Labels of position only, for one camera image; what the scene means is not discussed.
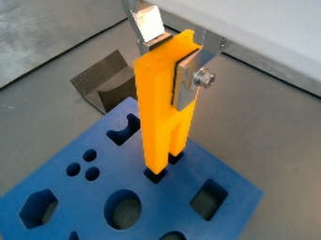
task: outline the yellow block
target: yellow block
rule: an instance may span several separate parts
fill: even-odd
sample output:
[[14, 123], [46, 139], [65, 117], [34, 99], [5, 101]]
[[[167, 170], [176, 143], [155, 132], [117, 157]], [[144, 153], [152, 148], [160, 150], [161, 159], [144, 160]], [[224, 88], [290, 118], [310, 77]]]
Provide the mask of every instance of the yellow block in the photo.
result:
[[171, 106], [175, 63], [195, 49], [187, 30], [133, 62], [145, 165], [155, 174], [185, 147], [195, 101], [183, 111]]

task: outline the blue shape sorter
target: blue shape sorter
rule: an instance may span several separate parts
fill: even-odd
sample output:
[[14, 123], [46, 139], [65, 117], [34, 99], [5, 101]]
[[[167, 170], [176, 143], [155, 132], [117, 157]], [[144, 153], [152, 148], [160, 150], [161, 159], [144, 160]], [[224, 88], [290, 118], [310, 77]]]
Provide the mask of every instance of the blue shape sorter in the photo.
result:
[[153, 175], [144, 165], [136, 101], [127, 98], [0, 199], [0, 235], [236, 239], [260, 197], [191, 140]]

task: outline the circular hole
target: circular hole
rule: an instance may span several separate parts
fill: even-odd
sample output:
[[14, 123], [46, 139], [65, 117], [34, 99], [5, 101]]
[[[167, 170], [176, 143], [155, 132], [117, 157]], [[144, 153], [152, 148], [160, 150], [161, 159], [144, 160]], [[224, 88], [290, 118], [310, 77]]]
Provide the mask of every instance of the circular hole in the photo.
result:
[[93, 181], [97, 177], [98, 177], [98, 169], [96, 167], [90, 167], [86, 171], [85, 171], [85, 179], [88, 181]]
[[84, 155], [82, 155], [82, 159], [86, 162], [93, 161], [96, 158], [96, 151], [93, 149], [89, 149], [88, 151], [85, 151]]
[[104, 217], [109, 226], [116, 230], [129, 228], [139, 219], [141, 203], [136, 194], [129, 190], [116, 191], [105, 203]]
[[185, 240], [185, 236], [179, 231], [172, 231], [172, 232], [165, 233], [160, 237], [160, 240]]
[[80, 172], [80, 164], [76, 163], [76, 162], [73, 162], [73, 163], [68, 166], [65, 172], [66, 172], [66, 175], [68, 175], [68, 176], [74, 176], [76, 174], [78, 174], [78, 172]]

